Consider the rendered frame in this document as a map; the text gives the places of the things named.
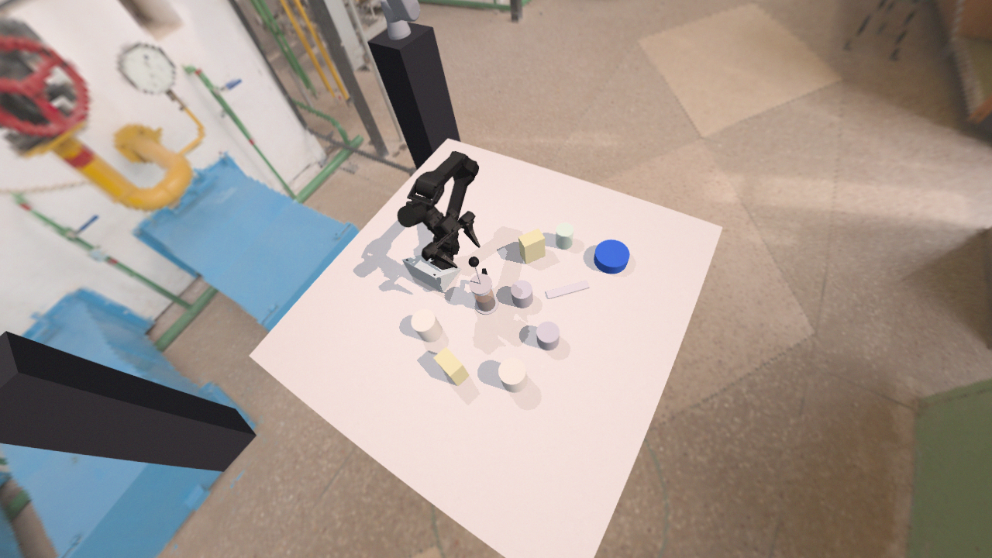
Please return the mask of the pale yellow block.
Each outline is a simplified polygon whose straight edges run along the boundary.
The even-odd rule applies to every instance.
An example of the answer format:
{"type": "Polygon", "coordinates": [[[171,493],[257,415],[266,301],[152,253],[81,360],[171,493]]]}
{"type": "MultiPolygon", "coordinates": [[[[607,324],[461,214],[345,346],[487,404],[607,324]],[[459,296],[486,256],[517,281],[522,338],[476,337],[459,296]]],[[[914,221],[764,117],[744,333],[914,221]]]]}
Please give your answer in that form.
{"type": "Polygon", "coordinates": [[[534,232],[528,232],[524,236],[518,237],[518,249],[520,250],[520,255],[523,257],[525,264],[530,264],[536,259],[541,259],[546,256],[546,241],[545,237],[541,233],[541,230],[535,229],[534,232]]]}
{"type": "Polygon", "coordinates": [[[454,382],[454,384],[456,384],[456,386],[460,386],[462,381],[469,377],[467,370],[465,370],[465,367],[462,363],[460,363],[460,360],[458,360],[454,354],[451,354],[447,347],[444,347],[442,352],[436,354],[435,360],[442,367],[444,372],[449,375],[449,378],[454,382]]]}

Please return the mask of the blue short cylinder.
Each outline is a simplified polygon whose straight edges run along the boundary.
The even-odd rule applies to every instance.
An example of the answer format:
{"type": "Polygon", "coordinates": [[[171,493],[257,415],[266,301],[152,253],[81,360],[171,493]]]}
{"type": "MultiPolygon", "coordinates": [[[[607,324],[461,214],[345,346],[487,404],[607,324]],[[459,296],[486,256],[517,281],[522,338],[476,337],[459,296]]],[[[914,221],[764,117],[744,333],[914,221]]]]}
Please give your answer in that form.
{"type": "Polygon", "coordinates": [[[630,257],[629,248],[616,240],[605,240],[594,252],[595,266],[606,274],[618,274],[625,269],[630,257]]]}

